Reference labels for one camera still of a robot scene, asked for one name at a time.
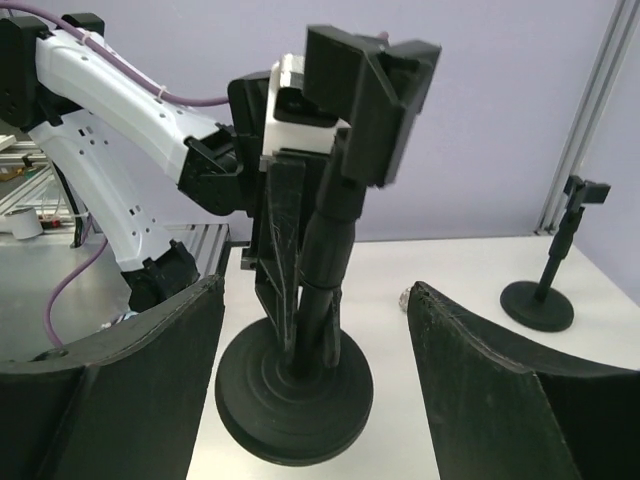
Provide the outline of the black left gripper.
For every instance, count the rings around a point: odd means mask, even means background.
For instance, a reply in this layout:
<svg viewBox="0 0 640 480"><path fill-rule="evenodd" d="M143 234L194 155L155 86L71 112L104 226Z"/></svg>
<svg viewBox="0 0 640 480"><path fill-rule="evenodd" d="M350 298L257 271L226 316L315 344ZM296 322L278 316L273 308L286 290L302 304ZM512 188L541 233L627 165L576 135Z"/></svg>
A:
<svg viewBox="0 0 640 480"><path fill-rule="evenodd" d="M273 159L260 170L270 71L231 81L227 88L235 129L234 147L243 167L239 182L243 210L253 219L249 246L241 268L256 271L255 291L275 328L283 353L295 347L299 224L305 166L291 159ZM320 154L285 149L303 154Z"/></svg>

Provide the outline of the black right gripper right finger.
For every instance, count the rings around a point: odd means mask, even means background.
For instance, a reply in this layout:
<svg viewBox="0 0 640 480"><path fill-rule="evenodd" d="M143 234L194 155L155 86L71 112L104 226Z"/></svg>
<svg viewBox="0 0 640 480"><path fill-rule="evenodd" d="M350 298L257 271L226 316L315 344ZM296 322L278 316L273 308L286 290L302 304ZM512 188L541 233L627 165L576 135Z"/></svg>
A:
<svg viewBox="0 0 640 480"><path fill-rule="evenodd" d="M639 374L563 353L425 282L408 325L443 479L635 479Z"/></svg>

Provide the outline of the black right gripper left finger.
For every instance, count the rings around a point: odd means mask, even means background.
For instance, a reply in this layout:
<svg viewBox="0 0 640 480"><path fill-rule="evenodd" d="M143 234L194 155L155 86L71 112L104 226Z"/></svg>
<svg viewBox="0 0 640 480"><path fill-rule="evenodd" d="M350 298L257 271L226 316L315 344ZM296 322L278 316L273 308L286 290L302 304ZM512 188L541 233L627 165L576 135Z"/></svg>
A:
<svg viewBox="0 0 640 480"><path fill-rule="evenodd" d="M5 479L183 479L224 316L212 275L114 327L1 365Z"/></svg>

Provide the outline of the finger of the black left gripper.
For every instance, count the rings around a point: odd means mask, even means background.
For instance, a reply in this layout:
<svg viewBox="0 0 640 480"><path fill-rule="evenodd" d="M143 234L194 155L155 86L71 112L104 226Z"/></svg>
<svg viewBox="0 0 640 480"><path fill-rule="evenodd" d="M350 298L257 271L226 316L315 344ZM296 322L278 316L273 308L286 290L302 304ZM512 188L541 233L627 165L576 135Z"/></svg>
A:
<svg viewBox="0 0 640 480"><path fill-rule="evenodd" d="M341 300L342 290L337 287L332 290L328 311L322 334L322 358L326 368L335 368L340 361L341 353Z"/></svg>

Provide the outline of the round-base mic stand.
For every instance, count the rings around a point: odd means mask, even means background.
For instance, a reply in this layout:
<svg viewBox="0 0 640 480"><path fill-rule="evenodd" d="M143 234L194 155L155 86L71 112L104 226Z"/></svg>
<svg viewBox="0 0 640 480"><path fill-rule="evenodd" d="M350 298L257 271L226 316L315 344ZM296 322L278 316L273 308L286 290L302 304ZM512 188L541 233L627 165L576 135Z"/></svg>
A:
<svg viewBox="0 0 640 480"><path fill-rule="evenodd" d="M570 175L564 187L565 212L548 251L548 260L538 282L517 281L507 285L500 295L505 313L517 323L541 332L561 332L574 320L570 300L552 287L561 263L567 257L588 204L601 205L611 185Z"/></svg>
<svg viewBox="0 0 640 480"><path fill-rule="evenodd" d="M330 25L307 30L303 96L347 122L329 154L281 153L305 166L297 259L295 347L283 353L266 313L221 356L215 398L222 423L252 455L302 467L332 459L362 433L372 408L372 373L341 328L335 368L322 358L332 290L340 287L370 188L395 180L433 80L442 48L424 40L391 43Z"/></svg>

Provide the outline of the silver glitter microphone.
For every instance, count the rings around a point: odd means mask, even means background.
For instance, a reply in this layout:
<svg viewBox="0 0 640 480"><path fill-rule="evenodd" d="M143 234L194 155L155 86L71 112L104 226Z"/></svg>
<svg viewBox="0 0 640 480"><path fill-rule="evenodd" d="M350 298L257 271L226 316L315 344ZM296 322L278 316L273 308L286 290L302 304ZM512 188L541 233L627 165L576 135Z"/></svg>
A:
<svg viewBox="0 0 640 480"><path fill-rule="evenodd" d="M412 287L405 288L399 296L398 305L400 310L403 313L406 313L408 310L409 299L411 295Z"/></svg>

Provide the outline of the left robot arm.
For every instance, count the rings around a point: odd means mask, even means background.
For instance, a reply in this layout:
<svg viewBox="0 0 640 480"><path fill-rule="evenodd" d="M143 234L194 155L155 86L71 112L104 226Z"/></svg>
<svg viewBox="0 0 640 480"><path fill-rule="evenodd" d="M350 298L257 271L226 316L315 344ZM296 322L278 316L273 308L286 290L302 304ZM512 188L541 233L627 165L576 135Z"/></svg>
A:
<svg viewBox="0 0 640 480"><path fill-rule="evenodd" d="M92 14L3 19L1 63L1 117L48 157L100 227L130 291L125 324L200 275L186 246L143 205L110 131L205 211L253 216L264 161L326 154L339 127L303 96L301 56L231 82L233 121L225 125L116 55Z"/></svg>

